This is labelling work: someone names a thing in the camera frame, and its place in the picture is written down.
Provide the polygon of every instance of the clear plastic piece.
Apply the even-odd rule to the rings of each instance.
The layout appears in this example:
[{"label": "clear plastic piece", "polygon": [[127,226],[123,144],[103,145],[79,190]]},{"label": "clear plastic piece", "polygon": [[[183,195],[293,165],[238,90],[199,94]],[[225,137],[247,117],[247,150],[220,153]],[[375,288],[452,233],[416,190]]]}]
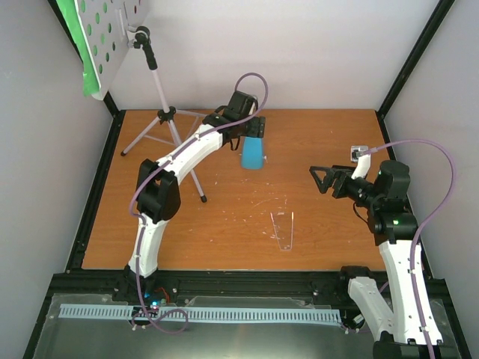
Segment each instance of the clear plastic piece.
[{"label": "clear plastic piece", "polygon": [[294,213],[271,212],[271,221],[279,249],[282,251],[291,251],[293,249]]}]

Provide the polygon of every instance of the wooden tabletop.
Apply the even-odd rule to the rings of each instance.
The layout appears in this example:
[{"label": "wooden tabletop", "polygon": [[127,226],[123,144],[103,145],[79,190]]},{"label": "wooden tabletop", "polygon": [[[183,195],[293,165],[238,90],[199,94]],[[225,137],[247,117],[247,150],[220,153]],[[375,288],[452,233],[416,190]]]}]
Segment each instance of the wooden tabletop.
[{"label": "wooden tabletop", "polygon": [[[168,224],[159,267],[170,270],[338,270],[345,265],[383,270],[367,226],[353,202],[320,194],[308,172],[312,165],[351,165],[350,146],[383,144],[372,110],[265,110],[266,161],[259,171],[241,167],[241,148],[224,146],[196,167],[207,203],[191,176],[180,186],[180,211]],[[138,227],[129,216],[140,163],[157,160],[173,147],[143,138],[125,157],[121,150],[156,116],[128,111],[106,180],[83,262],[84,269],[121,269],[133,251]],[[192,117],[177,115],[184,139]],[[171,140],[166,124],[152,136]],[[373,156],[370,180],[386,151]],[[271,214],[294,214],[293,247],[279,248]]]}]

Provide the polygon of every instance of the perforated white board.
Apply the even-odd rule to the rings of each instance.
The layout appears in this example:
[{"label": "perforated white board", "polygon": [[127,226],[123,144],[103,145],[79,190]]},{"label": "perforated white board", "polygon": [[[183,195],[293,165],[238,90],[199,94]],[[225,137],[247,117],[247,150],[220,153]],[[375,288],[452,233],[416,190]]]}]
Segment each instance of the perforated white board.
[{"label": "perforated white board", "polygon": [[95,99],[105,97],[128,52],[128,28],[140,26],[149,8],[148,0],[76,0],[76,12],[100,84],[100,92],[92,95]]}]

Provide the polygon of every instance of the black metal frame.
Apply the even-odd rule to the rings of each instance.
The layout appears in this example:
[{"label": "black metal frame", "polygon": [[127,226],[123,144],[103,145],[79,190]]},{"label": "black metal frame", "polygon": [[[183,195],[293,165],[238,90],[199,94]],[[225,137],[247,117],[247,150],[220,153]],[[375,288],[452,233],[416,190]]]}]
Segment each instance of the black metal frame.
[{"label": "black metal frame", "polygon": [[[75,47],[56,1],[49,0],[49,3]],[[438,2],[421,36],[418,38],[394,81],[391,90],[388,92],[380,109],[376,112],[379,127],[386,143],[390,142],[390,139],[384,122],[385,117],[453,3],[454,0],[440,0]],[[135,291],[132,291],[132,288],[127,283],[122,270],[82,269],[82,261],[125,115],[125,111],[118,111],[109,94],[107,94],[105,104],[113,116],[112,127],[98,165],[94,184],[88,196],[66,271],[63,274],[55,274],[52,278],[37,323],[25,351],[25,359],[32,358],[34,355],[52,296],[55,293],[109,293],[116,300],[128,301],[133,304],[136,304],[138,300]],[[390,147],[388,148],[388,154],[391,159],[395,159],[394,151]],[[444,280],[433,279],[425,256],[423,261],[427,274],[427,292],[430,298],[443,301],[460,349],[460,354],[462,358],[471,358],[446,283]],[[197,295],[290,297],[318,305],[330,305],[333,308],[339,309],[343,315],[348,311],[354,313],[354,311],[358,310],[354,302],[343,299],[337,293],[336,283],[338,282],[338,275],[338,272],[333,271],[157,271],[152,277],[155,277],[168,292],[174,293],[172,299],[178,304],[183,303],[185,299],[191,299]],[[383,271],[375,272],[374,276],[378,284],[382,284],[387,280],[386,273]],[[386,297],[389,296],[387,289],[384,293]]]}]

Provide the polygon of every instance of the wall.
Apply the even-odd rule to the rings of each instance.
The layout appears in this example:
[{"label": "wall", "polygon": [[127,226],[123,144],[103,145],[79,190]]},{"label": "wall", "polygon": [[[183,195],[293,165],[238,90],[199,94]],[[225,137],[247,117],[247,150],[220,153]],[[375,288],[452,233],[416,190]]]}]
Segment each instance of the wall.
[{"label": "wall", "polygon": [[0,11],[0,348],[21,358],[64,270],[111,123],[47,1]]},{"label": "wall", "polygon": [[[246,72],[269,108],[378,108],[437,0],[150,0],[145,21],[170,105],[216,108]],[[249,87],[260,96],[260,82]],[[120,108],[158,108],[144,54],[112,86]]]},{"label": "wall", "polygon": [[[434,275],[447,281],[474,358],[479,358],[478,13],[479,2],[456,1],[386,118],[393,140],[429,138],[456,159],[456,191],[423,239]],[[424,145],[396,151],[411,167],[412,206],[423,219],[447,191],[448,163]]]}]

